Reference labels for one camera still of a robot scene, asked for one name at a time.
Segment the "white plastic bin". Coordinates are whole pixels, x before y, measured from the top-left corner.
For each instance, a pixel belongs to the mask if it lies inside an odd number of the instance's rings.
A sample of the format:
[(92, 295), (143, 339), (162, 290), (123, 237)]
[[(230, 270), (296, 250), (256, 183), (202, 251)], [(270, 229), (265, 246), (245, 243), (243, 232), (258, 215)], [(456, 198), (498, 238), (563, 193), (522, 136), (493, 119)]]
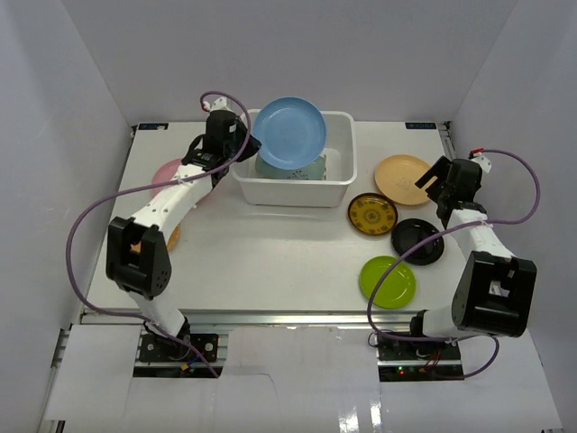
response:
[(357, 146), (353, 118), (324, 111), (327, 142), (323, 150), (325, 175), (321, 180), (265, 179), (255, 169), (256, 159), (236, 163), (231, 174), (252, 205), (281, 207), (337, 207), (357, 178)]

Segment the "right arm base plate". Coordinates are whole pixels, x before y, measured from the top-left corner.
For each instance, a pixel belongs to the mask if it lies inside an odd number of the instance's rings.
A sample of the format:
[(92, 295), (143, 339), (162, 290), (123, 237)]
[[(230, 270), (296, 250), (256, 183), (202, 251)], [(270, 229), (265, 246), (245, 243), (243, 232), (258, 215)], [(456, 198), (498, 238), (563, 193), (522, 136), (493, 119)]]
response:
[(398, 341), (369, 334), (367, 343), (376, 350), (381, 383), (438, 382), (463, 379), (463, 363), (457, 344)]

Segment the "tan yellow round plate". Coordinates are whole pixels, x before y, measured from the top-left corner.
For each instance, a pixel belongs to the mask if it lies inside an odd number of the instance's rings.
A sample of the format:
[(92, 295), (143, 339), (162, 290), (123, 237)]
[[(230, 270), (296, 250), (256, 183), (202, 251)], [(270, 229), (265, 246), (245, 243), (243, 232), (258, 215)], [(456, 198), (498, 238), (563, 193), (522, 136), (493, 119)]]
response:
[(416, 182), (431, 166), (413, 155), (397, 154), (382, 160), (374, 171), (374, 181), (382, 195), (403, 206), (420, 206), (428, 200)]

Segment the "brown gold patterned plate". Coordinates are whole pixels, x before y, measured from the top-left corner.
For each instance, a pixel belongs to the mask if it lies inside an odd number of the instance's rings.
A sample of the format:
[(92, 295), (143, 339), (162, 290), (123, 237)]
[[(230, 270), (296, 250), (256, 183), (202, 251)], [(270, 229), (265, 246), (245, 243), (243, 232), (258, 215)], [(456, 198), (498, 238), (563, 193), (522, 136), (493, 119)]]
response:
[(347, 208), (347, 218), (360, 233), (377, 237), (388, 234), (398, 223), (394, 203), (377, 193), (362, 193), (354, 197)]

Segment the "pink round plate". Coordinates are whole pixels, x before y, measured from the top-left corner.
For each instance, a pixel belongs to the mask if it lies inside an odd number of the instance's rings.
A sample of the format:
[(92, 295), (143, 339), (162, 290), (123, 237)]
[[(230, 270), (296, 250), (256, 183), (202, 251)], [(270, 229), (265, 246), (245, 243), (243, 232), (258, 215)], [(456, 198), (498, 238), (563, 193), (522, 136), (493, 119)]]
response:
[(185, 211), (195, 207), (197, 202), (202, 200), (213, 189), (210, 176), (199, 180), (191, 179), (204, 173), (200, 166), (194, 164), (183, 165), (179, 160), (164, 164), (155, 173), (152, 183), (160, 184), (170, 180), (175, 180), (177, 183), (172, 186), (155, 187), (153, 189), (153, 198), (150, 204), (151, 210), (167, 214), (174, 207)]

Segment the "right blue corner label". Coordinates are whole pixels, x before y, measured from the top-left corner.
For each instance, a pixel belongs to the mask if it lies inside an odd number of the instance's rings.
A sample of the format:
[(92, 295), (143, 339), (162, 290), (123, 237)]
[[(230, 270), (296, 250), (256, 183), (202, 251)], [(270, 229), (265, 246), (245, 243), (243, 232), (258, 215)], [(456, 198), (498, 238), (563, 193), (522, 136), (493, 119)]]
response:
[(436, 130), (435, 123), (429, 122), (405, 122), (405, 127), (408, 130)]

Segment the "blue corner label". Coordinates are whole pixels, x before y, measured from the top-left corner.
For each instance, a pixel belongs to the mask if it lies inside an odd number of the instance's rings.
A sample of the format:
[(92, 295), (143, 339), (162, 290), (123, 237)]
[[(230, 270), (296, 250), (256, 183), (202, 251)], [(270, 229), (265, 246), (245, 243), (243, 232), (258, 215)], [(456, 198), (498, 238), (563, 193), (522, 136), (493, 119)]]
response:
[(138, 131), (164, 131), (169, 128), (168, 123), (140, 123), (138, 124)]
[(436, 130), (435, 123), (429, 122), (405, 122), (405, 127), (408, 130)]

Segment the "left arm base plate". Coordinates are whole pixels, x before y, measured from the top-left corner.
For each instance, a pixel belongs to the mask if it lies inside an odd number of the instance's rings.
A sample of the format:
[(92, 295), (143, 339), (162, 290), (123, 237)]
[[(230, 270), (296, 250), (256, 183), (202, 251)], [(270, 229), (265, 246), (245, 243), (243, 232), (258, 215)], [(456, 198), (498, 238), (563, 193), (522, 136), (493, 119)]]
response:
[(162, 379), (215, 379), (223, 367), (219, 359), (218, 334), (191, 334), (186, 340), (206, 359), (215, 370), (213, 375), (194, 350), (146, 331), (141, 334), (135, 358), (133, 376), (136, 378)]

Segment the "left blue corner label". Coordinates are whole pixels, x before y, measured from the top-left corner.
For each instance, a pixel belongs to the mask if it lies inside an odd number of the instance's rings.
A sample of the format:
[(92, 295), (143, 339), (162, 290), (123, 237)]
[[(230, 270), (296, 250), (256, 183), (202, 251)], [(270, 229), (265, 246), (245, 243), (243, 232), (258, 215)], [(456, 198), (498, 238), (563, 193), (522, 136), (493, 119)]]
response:
[(140, 123), (138, 124), (138, 131), (164, 131), (169, 128), (168, 123)]

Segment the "lime green round plate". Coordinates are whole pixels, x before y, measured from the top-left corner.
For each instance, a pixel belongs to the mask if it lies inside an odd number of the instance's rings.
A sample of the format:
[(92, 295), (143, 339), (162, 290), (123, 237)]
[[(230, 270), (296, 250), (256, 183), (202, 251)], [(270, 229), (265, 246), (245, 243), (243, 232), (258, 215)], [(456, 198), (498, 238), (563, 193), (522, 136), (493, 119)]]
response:
[[(377, 256), (362, 266), (358, 282), (366, 299), (372, 294), (380, 277), (395, 261), (396, 258), (392, 256)], [(412, 301), (416, 291), (417, 279), (414, 273), (405, 263), (401, 263), (380, 285), (373, 304), (383, 309), (400, 309)]]

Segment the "teal rectangular divided plate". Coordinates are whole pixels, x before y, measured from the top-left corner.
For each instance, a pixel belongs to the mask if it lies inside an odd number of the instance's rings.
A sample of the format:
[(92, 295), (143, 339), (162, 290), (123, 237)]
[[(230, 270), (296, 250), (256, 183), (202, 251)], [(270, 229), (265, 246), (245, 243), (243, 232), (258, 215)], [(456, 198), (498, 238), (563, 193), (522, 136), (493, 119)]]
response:
[(258, 155), (255, 161), (255, 171), (261, 178), (271, 180), (324, 180), (326, 157), (321, 155), (307, 166), (288, 170), (276, 168)]

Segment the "black round plate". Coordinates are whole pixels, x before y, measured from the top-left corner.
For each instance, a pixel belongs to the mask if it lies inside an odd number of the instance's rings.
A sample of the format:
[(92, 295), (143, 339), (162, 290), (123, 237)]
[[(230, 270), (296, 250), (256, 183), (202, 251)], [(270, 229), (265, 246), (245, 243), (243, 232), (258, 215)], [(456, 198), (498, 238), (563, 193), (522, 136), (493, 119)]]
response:
[[(402, 220), (391, 231), (392, 248), (397, 255), (402, 255), (436, 233), (438, 233), (436, 227), (425, 220), (419, 218)], [(417, 266), (427, 266), (437, 262), (443, 254), (444, 239), (439, 237), (413, 252), (406, 262)]]

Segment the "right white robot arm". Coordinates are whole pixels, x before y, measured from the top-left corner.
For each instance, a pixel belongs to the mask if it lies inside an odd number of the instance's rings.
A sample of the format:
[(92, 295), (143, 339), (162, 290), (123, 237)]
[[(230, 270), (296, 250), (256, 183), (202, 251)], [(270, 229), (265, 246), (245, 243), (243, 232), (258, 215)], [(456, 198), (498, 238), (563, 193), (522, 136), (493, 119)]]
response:
[(407, 347), (417, 359), (436, 353), (439, 339), (520, 337), (527, 328), (537, 268), (499, 240), (495, 224), (475, 200), (482, 174), (489, 170), (482, 152), (468, 159), (442, 156), (416, 181), (436, 203), (436, 215), (466, 259), (452, 301), (411, 319)]

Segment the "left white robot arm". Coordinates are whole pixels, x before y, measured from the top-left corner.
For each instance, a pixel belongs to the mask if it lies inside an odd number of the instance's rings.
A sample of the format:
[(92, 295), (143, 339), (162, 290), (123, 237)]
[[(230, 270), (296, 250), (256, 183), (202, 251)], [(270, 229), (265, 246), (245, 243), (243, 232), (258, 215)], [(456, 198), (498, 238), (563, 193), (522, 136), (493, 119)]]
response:
[(216, 168), (251, 158), (260, 142), (250, 136), (242, 118), (216, 109), (206, 129), (190, 144), (172, 179), (142, 209), (128, 218), (116, 217), (108, 226), (105, 274), (126, 292), (148, 319), (145, 328), (169, 359), (189, 354), (188, 320), (165, 293), (172, 273), (169, 239), (185, 215), (228, 173)]

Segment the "blue round plate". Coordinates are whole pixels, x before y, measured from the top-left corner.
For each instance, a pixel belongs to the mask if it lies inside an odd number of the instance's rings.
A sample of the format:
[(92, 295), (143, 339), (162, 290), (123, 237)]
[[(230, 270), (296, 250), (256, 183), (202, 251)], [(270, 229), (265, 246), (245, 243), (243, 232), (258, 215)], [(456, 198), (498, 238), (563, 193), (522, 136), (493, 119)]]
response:
[(327, 126), (321, 111), (300, 97), (281, 97), (256, 115), (252, 135), (261, 142), (260, 156), (272, 167), (295, 170), (323, 152)]

